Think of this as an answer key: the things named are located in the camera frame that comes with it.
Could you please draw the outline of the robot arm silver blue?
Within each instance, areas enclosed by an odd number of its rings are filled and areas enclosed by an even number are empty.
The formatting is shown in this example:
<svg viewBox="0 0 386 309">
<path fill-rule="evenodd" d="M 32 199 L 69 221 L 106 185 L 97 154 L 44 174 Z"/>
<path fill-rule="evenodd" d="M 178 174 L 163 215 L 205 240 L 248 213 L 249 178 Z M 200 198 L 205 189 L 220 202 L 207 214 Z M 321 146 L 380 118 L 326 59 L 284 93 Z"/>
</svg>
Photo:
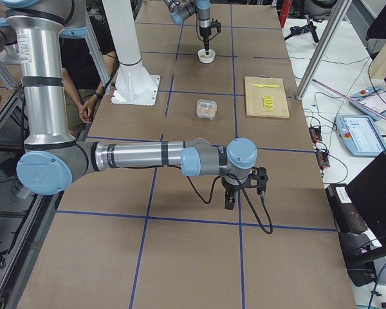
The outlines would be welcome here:
<svg viewBox="0 0 386 309">
<path fill-rule="evenodd" d="M 255 166 L 257 148 L 246 138 L 226 146 L 202 138 L 177 142 L 109 144 L 79 142 L 68 131 L 59 40 L 64 32 L 84 37 L 90 27 L 83 1 L 5 1 L 15 30 L 30 127 L 17 163 L 21 183 L 53 195 L 86 174 L 107 168 L 175 167 L 185 176 L 214 175 L 225 188 L 225 208 L 248 188 L 262 194 L 267 175 Z"/>
<path fill-rule="evenodd" d="M 205 55 L 210 53 L 210 36 L 212 21 L 210 17 L 210 1 L 187 1 L 184 5 L 180 1 L 164 0 L 174 24 L 183 24 L 191 16 L 197 17 L 199 36 L 202 38 Z"/>
</svg>

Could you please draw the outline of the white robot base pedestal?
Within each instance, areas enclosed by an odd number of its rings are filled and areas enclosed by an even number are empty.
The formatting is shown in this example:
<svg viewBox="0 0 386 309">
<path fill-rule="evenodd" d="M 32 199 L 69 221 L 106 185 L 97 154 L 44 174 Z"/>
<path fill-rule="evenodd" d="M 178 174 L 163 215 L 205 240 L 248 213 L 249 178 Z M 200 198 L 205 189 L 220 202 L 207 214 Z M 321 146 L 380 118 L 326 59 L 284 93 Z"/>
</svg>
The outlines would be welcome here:
<svg viewBox="0 0 386 309">
<path fill-rule="evenodd" d="M 155 105 L 160 76 L 149 74 L 143 66 L 131 2 L 107 0 L 102 3 L 119 62 L 112 103 Z"/>
</svg>

